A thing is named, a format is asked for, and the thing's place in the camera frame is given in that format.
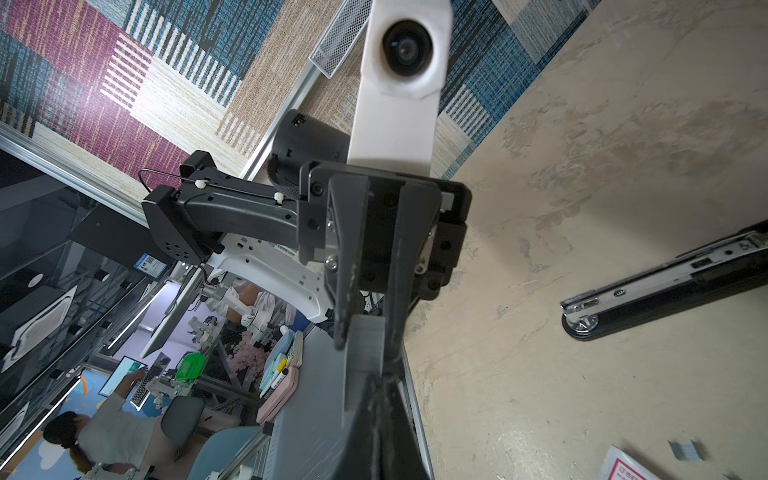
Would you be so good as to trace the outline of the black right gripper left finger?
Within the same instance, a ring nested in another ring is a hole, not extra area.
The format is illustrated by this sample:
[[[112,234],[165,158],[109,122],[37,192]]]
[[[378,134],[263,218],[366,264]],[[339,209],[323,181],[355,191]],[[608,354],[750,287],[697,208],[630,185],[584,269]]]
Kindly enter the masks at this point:
[[[347,443],[332,476],[334,480],[375,480],[382,478],[381,424],[382,381],[370,375],[352,422]]]

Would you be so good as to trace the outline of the black stapler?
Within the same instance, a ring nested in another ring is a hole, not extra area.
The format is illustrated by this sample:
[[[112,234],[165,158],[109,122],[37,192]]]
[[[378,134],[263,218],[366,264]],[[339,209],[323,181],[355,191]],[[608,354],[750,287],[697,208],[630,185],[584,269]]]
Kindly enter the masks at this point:
[[[561,325],[591,341],[767,284],[767,222],[560,303]]]

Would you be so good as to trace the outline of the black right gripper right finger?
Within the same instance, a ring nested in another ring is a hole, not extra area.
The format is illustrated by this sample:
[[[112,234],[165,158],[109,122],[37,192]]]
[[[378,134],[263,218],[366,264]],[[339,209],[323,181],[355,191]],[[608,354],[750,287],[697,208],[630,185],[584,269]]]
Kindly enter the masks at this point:
[[[381,478],[429,479],[397,382],[383,379],[380,407]]]

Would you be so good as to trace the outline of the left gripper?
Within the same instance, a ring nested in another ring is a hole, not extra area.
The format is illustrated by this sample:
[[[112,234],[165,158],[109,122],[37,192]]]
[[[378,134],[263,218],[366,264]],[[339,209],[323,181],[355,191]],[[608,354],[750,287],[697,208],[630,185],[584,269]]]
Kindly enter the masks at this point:
[[[385,293],[384,359],[397,360],[411,297],[434,300],[457,266],[472,194],[465,185],[332,162],[300,170],[302,261],[324,263],[334,343],[346,346],[360,290]]]

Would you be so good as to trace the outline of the red white staple box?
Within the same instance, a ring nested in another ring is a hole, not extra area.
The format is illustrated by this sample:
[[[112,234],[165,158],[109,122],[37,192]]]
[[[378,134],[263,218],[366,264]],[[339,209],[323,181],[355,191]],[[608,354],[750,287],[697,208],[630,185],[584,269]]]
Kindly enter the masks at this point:
[[[618,447],[611,446],[600,468],[598,479],[659,480],[659,477]]]

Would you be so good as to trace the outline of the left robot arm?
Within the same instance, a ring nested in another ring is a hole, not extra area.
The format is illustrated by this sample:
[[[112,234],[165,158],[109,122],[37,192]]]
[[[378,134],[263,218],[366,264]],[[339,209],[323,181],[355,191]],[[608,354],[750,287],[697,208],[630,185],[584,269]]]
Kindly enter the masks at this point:
[[[174,258],[208,264],[260,284],[316,322],[331,320],[338,347],[352,340],[361,291],[384,297],[383,325],[370,340],[385,363],[400,356],[408,316],[450,281],[467,232],[470,189],[409,174],[389,153],[401,118],[358,112],[372,121],[383,168],[312,157],[298,191],[280,201],[273,188],[221,172],[194,152],[179,187],[159,186],[142,203],[155,242]]]

